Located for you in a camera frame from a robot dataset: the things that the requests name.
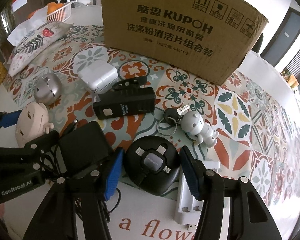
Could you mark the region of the white battery charger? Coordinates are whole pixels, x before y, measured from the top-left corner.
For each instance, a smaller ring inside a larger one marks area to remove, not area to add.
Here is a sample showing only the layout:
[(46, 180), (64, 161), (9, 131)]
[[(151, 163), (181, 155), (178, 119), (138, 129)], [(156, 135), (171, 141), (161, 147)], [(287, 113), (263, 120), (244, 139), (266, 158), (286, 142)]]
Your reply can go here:
[(203, 201), (197, 201), (190, 193), (182, 168), (179, 173), (179, 187), (174, 220), (186, 226), (188, 231), (195, 231), (203, 207)]

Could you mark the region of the white square charger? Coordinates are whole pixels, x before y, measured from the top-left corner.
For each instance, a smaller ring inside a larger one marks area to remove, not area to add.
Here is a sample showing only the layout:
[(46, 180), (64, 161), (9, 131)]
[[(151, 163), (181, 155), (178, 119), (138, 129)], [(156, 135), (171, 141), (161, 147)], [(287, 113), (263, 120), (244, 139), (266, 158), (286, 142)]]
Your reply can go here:
[(91, 94), (103, 94), (109, 91), (118, 80), (117, 69), (111, 64), (97, 60), (78, 72), (85, 88)]

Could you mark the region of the white robot figurine keychain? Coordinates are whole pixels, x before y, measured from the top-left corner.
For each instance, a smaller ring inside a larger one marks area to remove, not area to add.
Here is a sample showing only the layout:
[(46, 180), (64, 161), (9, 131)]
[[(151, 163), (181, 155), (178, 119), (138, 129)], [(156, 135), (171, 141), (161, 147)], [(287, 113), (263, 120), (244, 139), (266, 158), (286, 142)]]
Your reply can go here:
[[(169, 133), (164, 133), (161, 130), (160, 124), (162, 122), (168, 124), (169, 128), (172, 129)], [(157, 132), (163, 136), (170, 136), (179, 127), (192, 139), (194, 145), (204, 143), (208, 148), (212, 148), (217, 144), (218, 131), (205, 122), (200, 113), (191, 111), (189, 105), (166, 109), (162, 119), (157, 123)]]

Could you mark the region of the silver ball speaker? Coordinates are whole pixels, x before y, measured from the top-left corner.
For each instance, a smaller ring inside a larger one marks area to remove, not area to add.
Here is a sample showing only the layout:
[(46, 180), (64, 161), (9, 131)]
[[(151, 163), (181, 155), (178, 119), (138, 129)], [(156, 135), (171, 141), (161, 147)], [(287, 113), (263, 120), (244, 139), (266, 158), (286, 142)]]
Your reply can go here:
[(37, 80), (34, 98), (37, 103), (51, 105), (62, 93), (62, 83), (56, 74), (48, 73)]

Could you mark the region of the patterned tile tablecloth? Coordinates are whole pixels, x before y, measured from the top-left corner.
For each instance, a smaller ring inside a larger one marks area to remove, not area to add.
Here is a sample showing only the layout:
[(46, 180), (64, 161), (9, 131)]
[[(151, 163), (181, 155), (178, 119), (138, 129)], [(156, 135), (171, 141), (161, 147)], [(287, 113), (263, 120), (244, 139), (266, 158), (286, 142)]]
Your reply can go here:
[[(114, 66), (120, 79), (146, 76), (156, 94), (153, 113), (100, 122), (111, 145), (128, 147), (134, 139), (163, 129), (176, 148), (187, 145), (196, 158), (220, 162), (221, 176), (248, 177), (282, 238), (289, 239), (300, 214), (300, 104), (276, 70), (251, 52), (217, 86), (158, 60), (106, 47), (102, 27), (77, 25), (38, 62), (6, 77), (4, 86), (17, 106), (24, 107), (34, 100), (38, 77), (58, 75), (62, 95), (49, 114), (55, 129), (63, 131), (75, 119), (84, 124), (96, 118), (93, 98), (77, 75), (96, 59)], [(183, 105), (219, 132), (214, 148), (195, 146), (183, 131), (161, 122), (165, 109)]]

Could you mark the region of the white basket of oranges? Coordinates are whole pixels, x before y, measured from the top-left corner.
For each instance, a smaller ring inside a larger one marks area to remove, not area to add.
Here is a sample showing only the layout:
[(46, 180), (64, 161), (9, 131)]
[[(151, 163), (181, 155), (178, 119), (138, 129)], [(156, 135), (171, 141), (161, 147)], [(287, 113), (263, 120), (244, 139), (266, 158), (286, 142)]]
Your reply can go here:
[(39, 12), (45, 16), (48, 22), (59, 21), (64, 22), (71, 16), (71, 5), (72, 2), (67, 3), (48, 3), (47, 6), (40, 8), (30, 13), (27, 17), (29, 20), (34, 16), (35, 13)]

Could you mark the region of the black rectangular device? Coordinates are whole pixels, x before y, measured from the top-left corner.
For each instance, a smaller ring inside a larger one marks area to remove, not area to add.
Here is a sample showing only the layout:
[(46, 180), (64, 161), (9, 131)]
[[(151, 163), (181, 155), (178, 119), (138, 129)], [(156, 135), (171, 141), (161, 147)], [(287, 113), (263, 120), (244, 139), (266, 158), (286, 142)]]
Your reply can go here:
[(145, 87), (146, 83), (146, 76), (121, 80), (110, 91), (95, 96), (93, 110), (97, 118), (104, 120), (154, 112), (155, 92), (152, 87)]

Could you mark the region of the brown cardboard box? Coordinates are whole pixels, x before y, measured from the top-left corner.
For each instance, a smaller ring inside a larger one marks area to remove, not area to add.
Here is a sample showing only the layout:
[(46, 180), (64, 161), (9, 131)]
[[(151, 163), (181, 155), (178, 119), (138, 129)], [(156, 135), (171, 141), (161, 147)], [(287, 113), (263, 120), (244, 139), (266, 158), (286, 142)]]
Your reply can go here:
[(244, 0), (101, 0), (106, 45), (222, 85), (268, 19)]

